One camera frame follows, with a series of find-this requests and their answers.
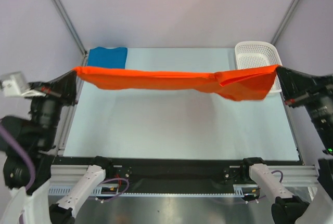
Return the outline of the orange t shirt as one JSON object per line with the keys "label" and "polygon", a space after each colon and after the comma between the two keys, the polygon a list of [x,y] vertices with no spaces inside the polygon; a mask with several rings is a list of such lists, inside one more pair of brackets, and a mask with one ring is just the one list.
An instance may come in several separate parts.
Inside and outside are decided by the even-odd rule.
{"label": "orange t shirt", "polygon": [[75,67],[77,76],[104,90],[196,90],[232,101],[263,100],[270,92],[278,65],[214,73],[139,71]]}

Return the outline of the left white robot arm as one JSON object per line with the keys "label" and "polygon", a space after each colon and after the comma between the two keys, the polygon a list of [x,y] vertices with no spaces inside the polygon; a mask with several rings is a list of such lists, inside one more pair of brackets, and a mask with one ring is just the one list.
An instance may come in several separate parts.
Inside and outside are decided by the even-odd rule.
{"label": "left white robot arm", "polygon": [[30,119],[13,115],[1,119],[1,151],[7,156],[3,175],[12,194],[2,223],[74,223],[83,203],[101,182],[114,178],[110,159],[97,156],[70,193],[49,204],[48,191],[56,132],[63,107],[77,104],[76,72],[48,82],[27,82],[21,72],[1,76],[6,97],[31,101]]}

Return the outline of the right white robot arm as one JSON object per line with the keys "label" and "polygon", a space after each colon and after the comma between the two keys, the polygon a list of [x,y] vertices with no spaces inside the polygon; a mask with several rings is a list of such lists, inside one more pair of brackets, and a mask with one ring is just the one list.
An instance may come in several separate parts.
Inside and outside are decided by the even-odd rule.
{"label": "right white robot arm", "polygon": [[[286,106],[305,107],[324,152],[332,155],[332,75],[315,76],[279,65],[255,68],[254,77],[277,77]],[[274,223],[332,223],[332,159],[315,166],[268,166],[243,159],[240,177],[256,183],[271,204]]]}

